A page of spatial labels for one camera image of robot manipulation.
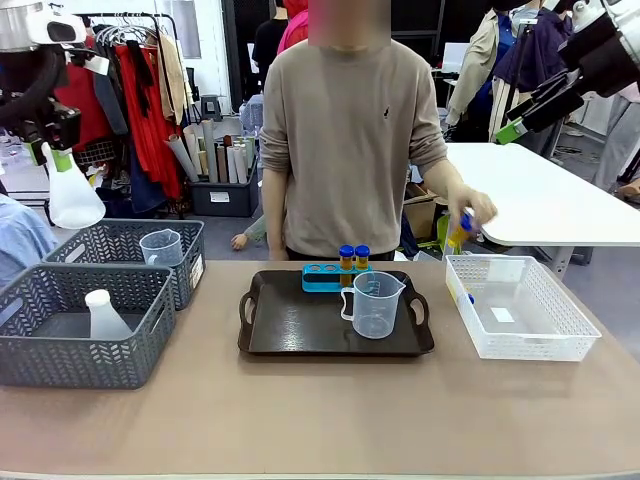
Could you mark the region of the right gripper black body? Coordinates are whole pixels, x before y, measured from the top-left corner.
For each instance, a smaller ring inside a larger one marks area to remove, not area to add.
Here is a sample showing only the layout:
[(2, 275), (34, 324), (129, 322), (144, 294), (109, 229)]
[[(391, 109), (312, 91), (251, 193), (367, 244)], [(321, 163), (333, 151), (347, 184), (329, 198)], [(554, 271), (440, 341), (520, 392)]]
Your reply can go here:
[(595, 92), (609, 97), (628, 86), (628, 54), (612, 22), (594, 22), (575, 31), (559, 53), (579, 96)]

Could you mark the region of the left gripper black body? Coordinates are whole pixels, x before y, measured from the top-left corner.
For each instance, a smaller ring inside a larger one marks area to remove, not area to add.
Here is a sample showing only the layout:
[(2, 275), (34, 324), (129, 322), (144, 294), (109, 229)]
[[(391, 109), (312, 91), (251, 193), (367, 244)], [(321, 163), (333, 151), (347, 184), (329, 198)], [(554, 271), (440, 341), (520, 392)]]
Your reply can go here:
[(68, 149), (80, 143), (80, 110), (59, 102), (38, 108), (22, 124), (22, 140), (46, 141), (53, 149)]

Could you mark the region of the person's left hand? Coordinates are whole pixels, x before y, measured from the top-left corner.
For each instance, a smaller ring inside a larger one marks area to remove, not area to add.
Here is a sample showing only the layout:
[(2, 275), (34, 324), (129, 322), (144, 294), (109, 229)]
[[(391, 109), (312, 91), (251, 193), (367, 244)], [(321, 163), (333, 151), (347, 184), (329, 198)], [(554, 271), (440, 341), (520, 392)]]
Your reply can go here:
[(471, 225), (475, 231), (491, 222), (498, 214), (498, 209), (490, 197), (468, 185), (456, 184), (448, 189), (447, 201), (451, 220), (458, 226), (461, 218), (471, 213)]

